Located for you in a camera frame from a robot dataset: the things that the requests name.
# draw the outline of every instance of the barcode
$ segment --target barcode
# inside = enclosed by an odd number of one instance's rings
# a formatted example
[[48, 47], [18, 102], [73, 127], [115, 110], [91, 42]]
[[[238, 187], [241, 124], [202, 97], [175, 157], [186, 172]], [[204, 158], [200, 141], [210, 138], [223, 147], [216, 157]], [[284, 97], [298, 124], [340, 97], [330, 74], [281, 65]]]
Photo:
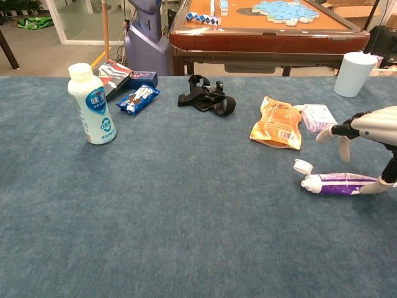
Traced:
[[289, 132], [284, 132], [283, 130], [279, 130], [279, 138], [286, 138], [289, 140], [291, 134]]

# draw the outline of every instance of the orange snack bag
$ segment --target orange snack bag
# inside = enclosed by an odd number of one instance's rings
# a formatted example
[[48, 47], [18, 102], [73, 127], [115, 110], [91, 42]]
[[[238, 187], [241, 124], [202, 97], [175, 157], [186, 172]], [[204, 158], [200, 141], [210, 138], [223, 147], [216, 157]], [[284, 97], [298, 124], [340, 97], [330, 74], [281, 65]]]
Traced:
[[290, 104], [265, 96], [262, 119], [254, 125], [249, 138], [276, 148], [299, 150], [302, 143], [298, 125], [302, 116]]

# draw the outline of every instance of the white plastic bottle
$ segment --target white plastic bottle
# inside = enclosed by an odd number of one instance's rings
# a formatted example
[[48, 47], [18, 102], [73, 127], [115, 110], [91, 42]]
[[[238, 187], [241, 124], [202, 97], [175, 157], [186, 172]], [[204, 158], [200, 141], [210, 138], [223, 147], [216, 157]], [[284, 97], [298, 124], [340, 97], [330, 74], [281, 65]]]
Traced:
[[87, 63], [69, 67], [68, 92], [77, 102], [87, 141], [101, 145], [116, 137], [116, 128], [107, 108], [105, 88]]

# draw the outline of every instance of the wooden pole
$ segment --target wooden pole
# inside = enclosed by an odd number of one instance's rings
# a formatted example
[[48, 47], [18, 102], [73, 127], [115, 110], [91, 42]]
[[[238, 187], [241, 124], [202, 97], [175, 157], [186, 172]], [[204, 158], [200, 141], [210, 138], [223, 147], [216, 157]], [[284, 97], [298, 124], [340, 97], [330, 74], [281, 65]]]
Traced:
[[104, 23], [105, 57], [109, 60], [109, 28], [107, 25], [107, 3], [102, 0], [102, 22]]

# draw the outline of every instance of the blue snack wrapper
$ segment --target blue snack wrapper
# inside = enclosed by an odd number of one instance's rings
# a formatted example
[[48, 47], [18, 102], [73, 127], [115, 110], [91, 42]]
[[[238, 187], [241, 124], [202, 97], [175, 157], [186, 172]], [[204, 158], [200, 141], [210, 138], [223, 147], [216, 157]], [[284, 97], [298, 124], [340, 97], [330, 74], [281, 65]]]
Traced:
[[137, 115], [139, 111], [150, 104], [159, 94], [160, 90], [143, 84], [134, 93], [131, 93], [125, 96], [121, 101], [116, 102], [116, 106], [130, 115]]

